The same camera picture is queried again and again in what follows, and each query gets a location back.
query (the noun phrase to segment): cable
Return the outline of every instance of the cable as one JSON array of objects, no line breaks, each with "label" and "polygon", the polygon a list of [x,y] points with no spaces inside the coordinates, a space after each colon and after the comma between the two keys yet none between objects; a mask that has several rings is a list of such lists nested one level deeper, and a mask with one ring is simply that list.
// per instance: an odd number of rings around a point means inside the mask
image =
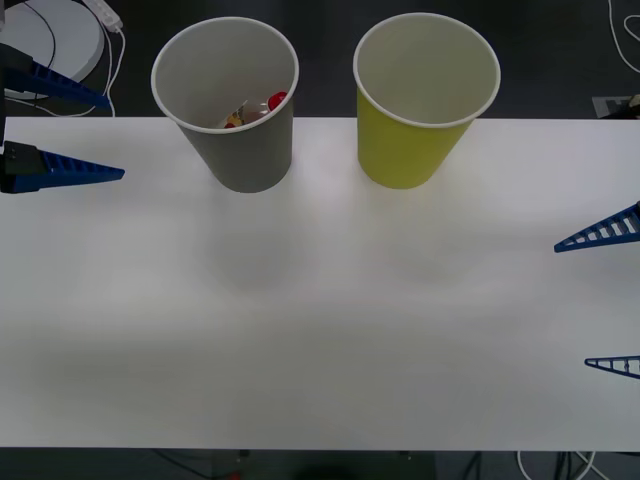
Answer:
[{"label": "cable", "polygon": [[587,476],[587,473],[589,473],[589,470],[591,470],[593,468],[593,460],[596,458],[596,452],[591,452],[591,454],[589,455],[589,459],[587,460],[586,458],[584,458],[584,456],[580,453],[580,452],[576,452],[576,454],[585,462],[587,462],[587,466],[584,467],[584,470],[582,470],[582,472],[575,477],[573,480],[582,480],[584,477]]},{"label": "cable", "polygon": [[[626,63],[631,70],[633,70],[636,73],[640,73],[640,69],[637,69],[636,67],[631,65],[631,63],[625,58],[624,54],[622,53],[622,49],[620,48],[620,44],[618,43],[618,37],[616,36],[616,29],[613,28],[613,5],[611,3],[612,0],[607,0],[607,1],[609,2],[609,26],[611,27],[611,35],[613,35],[613,42],[616,44],[616,49],[618,50],[618,54],[620,54],[620,58],[622,58],[622,61]],[[640,37],[635,33],[633,33],[629,28],[629,26],[627,25],[627,21],[629,21],[632,18],[640,18],[640,15],[629,15],[624,19],[622,23],[627,33],[640,42]]]},{"label": "cable", "polygon": [[[33,8],[31,5],[29,5],[27,2],[22,2],[24,3],[24,5],[26,7],[29,7],[31,10],[33,10],[33,13],[35,13],[36,15],[38,15],[42,21],[44,22],[44,24],[47,26],[47,28],[49,29],[49,33],[51,34],[51,40],[53,40],[53,52],[51,52],[51,59],[49,60],[49,64],[47,65],[47,68],[51,68],[51,65],[53,64],[53,59],[56,58],[56,48],[57,48],[57,44],[56,44],[56,36],[53,33],[53,29],[51,28],[51,25],[49,25],[49,22],[47,22],[47,19],[44,18],[42,16],[42,14],[40,12],[38,12],[35,8]],[[38,100],[38,94],[36,93],[33,96],[33,106],[36,106],[36,101]]]},{"label": "cable", "polygon": [[[96,14],[93,13],[93,12],[91,12],[91,14],[95,17],[96,22],[98,22],[98,25],[100,25],[100,28],[102,29],[102,33],[104,34],[104,38],[107,40],[107,44],[109,45],[109,71],[107,73],[107,82],[104,85],[104,92],[102,93],[102,95],[106,95],[107,91],[109,90],[109,86],[111,84],[111,69],[113,68],[113,48],[112,48],[112,45],[111,45],[111,39],[109,38],[109,32],[107,32],[107,29],[104,28],[104,25],[102,24],[100,19],[96,16]],[[114,106],[111,104],[111,100],[109,100],[109,106],[111,107],[111,116],[115,117],[116,116],[116,111],[115,111]],[[72,115],[58,115],[56,113],[49,112],[49,111],[47,111],[47,113],[50,113],[51,115],[53,115],[55,117],[84,117],[85,115],[88,115],[91,112],[93,112],[95,109],[96,109],[96,107],[91,107],[86,112],[74,113]]]},{"label": "cable", "polygon": [[[589,461],[589,460],[587,460],[587,458],[586,458],[584,455],[582,455],[580,452],[576,452],[576,455],[578,455],[578,456],[582,459],[582,461],[583,461],[583,462],[588,462],[588,461]],[[593,471],[594,471],[594,473],[595,473],[596,475],[598,475],[602,480],[609,480],[609,477],[607,477],[604,473],[602,473],[600,470],[598,470],[598,469],[596,468],[596,466],[593,464],[593,462],[591,463],[591,470],[593,470]]]},{"label": "cable", "polygon": [[176,460],[174,460],[173,458],[169,457],[168,455],[165,455],[164,453],[162,453],[160,450],[157,450],[155,448],[151,449],[151,451],[153,453],[155,453],[157,456],[159,456],[160,458],[162,458],[165,462],[169,462],[170,464],[181,468],[182,470],[185,470],[197,477],[200,478],[204,478],[206,480],[223,480],[223,479],[227,479],[229,477],[232,477],[233,475],[237,475],[238,472],[229,472],[229,473],[225,473],[224,475],[205,475],[202,472],[199,472],[187,465],[184,465]]},{"label": "cable", "polygon": [[[111,101],[111,87],[113,86],[114,82],[116,81],[116,77],[118,76],[118,73],[120,71],[120,66],[122,64],[122,59],[124,57],[124,49],[125,49],[125,45],[126,45],[126,40],[125,40],[125,36],[124,33],[122,32],[122,30],[118,29],[117,32],[120,34],[120,36],[122,36],[122,50],[120,51],[120,56],[118,58],[118,64],[116,66],[116,70],[115,73],[113,74],[113,78],[111,78],[111,71],[113,69],[113,46],[111,44],[111,39],[109,38],[109,33],[107,32],[107,29],[104,27],[104,25],[102,24],[102,22],[98,19],[98,17],[96,17],[95,15],[93,15],[96,18],[96,21],[98,22],[98,25],[100,25],[100,28],[102,29],[102,32],[104,33],[104,37],[107,40],[107,44],[109,46],[109,71],[107,74],[107,83],[104,86],[104,92],[103,95],[106,95],[107,98],[109,99],[109,106],[111,107],[111,116],[115,117],[116,116],[116,110],[115,107],[113,105],[113,102]],[[9,100],[11,102],[15,102],[15,103],[20,103],[22,105],[28,105],[34,108],[37,108],[38,110],[41,110],[45,113],[48,113],[49,115],[52,115],[54,117],[84,117],[85,115],[88,115],[89,113],[93,112],[95,110],[96,107],[91,107],[89,110],[82,112],[82,113],[72,113],[72,114],[59,114],[59,113],[55,113],[52,112],[51,110],[41,107],[40,105],[35,105],[35,104],[31,104],[31,103],[27,103],[23,100],[19,100],[17,98],[11,98],[11,97],[6,97],[6,100]]]},{"label": "cable", "polygon": [[124,32],[118,27],[116,27],[116,32],[122,37],[122,50],[120,50],[120,58],[118,58],[116,71],[113,72],[113,78],[111,79],[111,82],[109,82],[109,87],[107,88],[107,98],[109,99],[109,105],[111,105],[111,113],[114,117],[116,116],[116,109],[113,106],[113,102],[111,101],[111,87],[113,87],[116,78],[118,78],[118,73],[120,73],[120,66],[122,65],[122,58],[124,57],[124,50],[127,47],[127,39],[124,36]]},{"label": "cable", "polygon": [[[609,480],[600,470],[593,466],[593,460],[596,458],[596,452],[591,452],[589,454],[589,458],[586,458],[580,452],[576,452],[576,455],[578,455],[578,457],[580,457],[587,465],[584,467],[582,472],[580,472],[576,477],[573,478],[573,480],[582,480],[589,473],[589,470],[593,470],[603,480]],[[520,473],[522,473],[522,476],[526,480],[532,480],[532,478],[524,469],[524,465],[522,464],[522,452],[516,452],[516,460],[518,461],[518,468],[520,468]]]}]

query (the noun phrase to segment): red object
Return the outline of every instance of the red object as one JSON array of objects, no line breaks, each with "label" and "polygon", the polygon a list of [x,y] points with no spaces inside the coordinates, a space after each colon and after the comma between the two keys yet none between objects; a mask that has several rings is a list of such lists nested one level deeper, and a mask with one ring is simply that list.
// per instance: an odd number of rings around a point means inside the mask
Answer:
[{"label": "red object", "polygon": [[282,100],[284,100],[286,96],[287,96],[287,92],[278,92],[275,95],[273,95],[267,102],[269,111],[273,112],[276,108],[278,108],[278,105],[282,103]]}]

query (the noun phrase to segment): gray paper cup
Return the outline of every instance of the gray paper cup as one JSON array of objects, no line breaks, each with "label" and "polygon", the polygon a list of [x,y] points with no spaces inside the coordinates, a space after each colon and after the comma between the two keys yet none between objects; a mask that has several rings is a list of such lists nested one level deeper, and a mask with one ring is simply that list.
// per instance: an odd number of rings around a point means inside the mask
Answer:
[{"label": "gray paper cup", "polygon": [[[173,37],[158,54],[151,90],[216,178],[231,190],[260,192],[291,165],[299,65],[291,43],[257,20],[206,20]],[[236,128],[220,122],[245,101],[286,98],[265,117]]]}]

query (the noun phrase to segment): yellow paper cup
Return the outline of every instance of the yellow paper cup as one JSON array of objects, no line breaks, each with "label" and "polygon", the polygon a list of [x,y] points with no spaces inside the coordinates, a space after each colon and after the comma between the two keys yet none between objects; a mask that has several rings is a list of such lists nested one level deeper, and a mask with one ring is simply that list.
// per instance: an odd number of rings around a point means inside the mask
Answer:
[{"label": "yellow paper cup", "polygon": [[358,160],[390,188],[426,182],[495,99],[500,64],[468,25],[442,15],[389,18],[360,40]]}]

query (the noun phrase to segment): white cable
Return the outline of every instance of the white cable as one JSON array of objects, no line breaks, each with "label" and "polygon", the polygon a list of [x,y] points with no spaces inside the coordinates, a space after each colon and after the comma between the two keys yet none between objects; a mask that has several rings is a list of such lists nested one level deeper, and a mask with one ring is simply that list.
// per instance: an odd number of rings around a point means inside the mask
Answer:
[{"label": "white cable", "polygon": [[588,460],[584,458],[580,452],[576,452],[576,453],[578,454],[578,456],[583,458],[585,462],[587,462],[587,465],[584,467],[584,470],[582,470],[582,473],[580,473],[580,475],[578,475],[573,479],[573,480],[582,480],[584,477],[587,476],[587,473],[589,473],[589,470],[593,468],[593,460],[596,458],[596,452],[591,452]]},{"label": "white cable", "polygon": [[[573,480],[582,480],[589,473],[589,470],[593,470],[603,480],[609,480],[600,470],[593,466],[593,460],[596,458],[596,452],[591,452],[588,459],[580,452],[576,452],[576,455],[578,455],[584,462],[586,462],[587,465],[584,467],[584,470],[580,472],[580,474],[573,478]],[[522,452],[516,452],[516,459],[518,460],[518,468],[520,468],[520,473],[522,473],[522,476],[526,480],[532,480],[532,478],[525,471],[524,465],[522,465]]]},{"label": "white cable", "polygon": [[122,49],[120,50],[120,58],[118,58],[118,64],[116,65],[116,71],[113,72],[113,78],[109,82],[109,86],[107,88],[107,98],[109,99],[109,105],[111,105],[111,113],[113,116],[116,116],[116,109],[113,106],[113,102],[111,101],[111,87],[118,78],[118,73],[120,73],[120,65],[122,65],[122,58],[124,57],[124,50],[127,47],[127,39],[124,36],[124,32],[120,29],[120,27],[116,27],[116,32],[122,37]]},{"label": "white cable", "polygon": [[[589,460],[587,460],[587,457],[585,457],[584,455],[582,455],[580,452],[576,452],[576,455],[578,455],[578,456],[582,459],[582,461],[583,461],[583,462],[585,462],[585,463],[588,463],[588,462],[589,462]],[[602,480],[609,480],[609,477],[607,477],[604,473],[602,473],[600,470],[598,470],[598,469],[596,468],[596,466],[595,466],[595,465],[593,465],[593,463],[591,464],[591,470],[593,470],[593,471],[594,471],[594,473],[595,473],[596,475],[598,475]]]},{"label": "white cable", "polygon": [[531,477],[527,475],[527,472],[524,469],[524,465],[522,465],[522,452],[520,451],[516,452],[516,458],[518,459],[518,467],[520,467],[520,473],[522,473],[522,476],[526,480],[532,480]]},{"label": "white cable", "polygon": [[[107,74],[107,83],[104,86],[104,92],[102,93],[103,95],[106,95],[107,98],[109,99],[109,106],[111,107],[111,116],[115,117],[116,116],[116,109],[113,105],[113,102],[111,101],[111,87],[113,86],[113,83],[116,81],[116,77],[118,76],[118,72],[120,71],[120,65],[122,64],[122,58],[124,57],[124,48],[126,45],[126,40],[124,37],[124,33],[122,32],[122,30],[120,30],[119,28],[116,30],[120,36],[122,36],[122,50],[120,51],[120,57],[118,58],[118,64],[116,66],[116,70],[113,74],[113,78],[111,78],[111,71],[113,69],[113,47],[111,45],[111,39],[109,38],[109,33],[107,32],[106,28],[104,27],[104,25],[102,24],[102,22],[100,20],[98,20],[98,18],[96,17],[96,20],[98,21],[98,24],[100,25],[100,28],[102,29],[102,32],[104,33],[105,38],[107,39],[107,44],[109,45],[109,71]],[[11,97],[6,97],[7,100],[15,102],[15,103],[21,103],[22,105],[27,105],[29,107],[35,107],[38,110],[41,110],[43,112],[48,113],[49,115],[52,115],[54,117],[84,117],[85,115],[88,115],[89,113],[93,112],[95,110],[96,107],[91,107],[89,110],[82,112],[82,113],[73,113],[73,114],[64,114],[61,115],[59,113],[55,113],[52,112],[51,110],[41,107],[40,105],[34,105],[32,103],[28,103],[25,102],[23,100],[18,100],[17,98],[11,98]]]},{"label": "white cable", "polygon": [[[620,48],[620,44],[618,43],[618,37],[616,36],[616,29],[613,27],[613,5],[611,4],[612,0],[607,0],[607,1],[609,2],[609,26],[611,27],[611,35],[613,35],[613,42],[616,44],[616,48],[618,49],[618,54],[620,54],[620,58],[622,58],[622,61],[626,63],[631,70],[633,70],[636,73],[640,73],[640,70],[634,67],[633,65],[631,65],[629,60],[627,60],[624,54],[622,53],[622,49]],[[627,25],[627,21],[631,18],[640,18],[640,15],[629,15],[627,18],[625,18],[624,21],[622,22],[624,24],[624,29],[627,31],[629,35],[631,35],[633,38],[635,38],[637,41],[640,42],[640,37],[638,37],[638,35],[633,33],[629,28],[629,26]]]}]

